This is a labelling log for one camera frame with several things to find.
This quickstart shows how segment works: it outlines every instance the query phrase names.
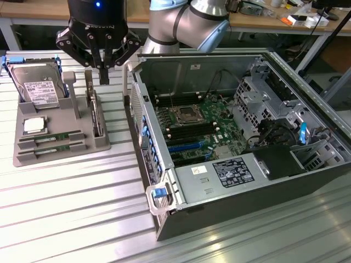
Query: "workbench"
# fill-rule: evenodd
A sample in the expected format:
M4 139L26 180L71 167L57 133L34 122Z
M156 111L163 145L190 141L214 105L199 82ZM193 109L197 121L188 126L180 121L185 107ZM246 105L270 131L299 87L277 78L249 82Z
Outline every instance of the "workbench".
M76 72L75 92L83 95L84 68L63 52L7 56L55 54L62 59L63 71ZM0 262L295 263L349 258L351 176L312 195L157 242L123 109L124 84L130 88L124 74L120 68L111 69L111 85L100 86L97 71L93 73L110 150L15 168L18 93L1 71Z
M271 0L266 0L267 7L275 10L278 14L286 13L287 9L273 8L269 5ZM340 16L339 21L330 21L326 27L318 27L314 35L318 39L314 42L296 71L304 69L311 61L328 36L345 17L346 12L335 10ZM48 25L67 26L69 10L67 0L26 0L24 3L10 3L0 1L0 29L5 37L10 50L20 50L12 25ZM149 23L149 1L127 0L127 21L130 28L148 28ZM232 32L240 32L239 39L244 32L254 33L277 33L309 35L312 29L304 26L290 27L278 19L255 17L240 13L231 14L230 26ZM351 23L348 23L339 34L340 36L351 36Z

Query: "white sticker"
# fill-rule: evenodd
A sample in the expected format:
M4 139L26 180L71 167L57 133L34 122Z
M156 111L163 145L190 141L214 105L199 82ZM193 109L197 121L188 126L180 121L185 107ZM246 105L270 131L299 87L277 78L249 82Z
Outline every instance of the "white sticker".
M198 167L192 167L191 169L193 171L193 174L203 174L203 173L206 173L207 170L206 170L206 167L203 165L203 166L198 166Z
M29 97L34 105L43 105L59 102L52 81L24 83Z
M201 64L194 64L190 66L190 70L199 70L201 67Z

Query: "blue ram slot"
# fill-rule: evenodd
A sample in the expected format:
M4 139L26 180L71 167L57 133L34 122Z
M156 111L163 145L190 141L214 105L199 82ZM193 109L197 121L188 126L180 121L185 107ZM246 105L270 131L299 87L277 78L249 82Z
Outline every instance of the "blue ram slot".
M169 147L169 152L182 152L186 150L200 149L203 146L203 141L197 142L195 144L188 144L182 146Z

